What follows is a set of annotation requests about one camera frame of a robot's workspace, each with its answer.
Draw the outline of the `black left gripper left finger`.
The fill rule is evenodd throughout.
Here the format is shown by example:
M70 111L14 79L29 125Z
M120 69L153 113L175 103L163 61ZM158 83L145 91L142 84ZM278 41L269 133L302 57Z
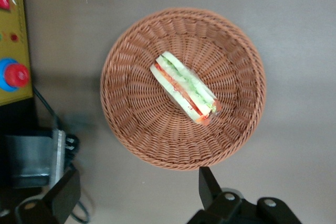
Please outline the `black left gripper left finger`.
M80 196L79 172L68 170L45 195L30 197L16 207L16 223L65 223Z

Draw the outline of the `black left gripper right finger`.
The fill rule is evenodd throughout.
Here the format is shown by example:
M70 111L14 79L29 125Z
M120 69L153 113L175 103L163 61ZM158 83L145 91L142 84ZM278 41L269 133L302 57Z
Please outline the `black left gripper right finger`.
M198 192L204 209L189 223L301 223L278 198L263 197L254 205L234 190L221 189L209 167L199 168Z

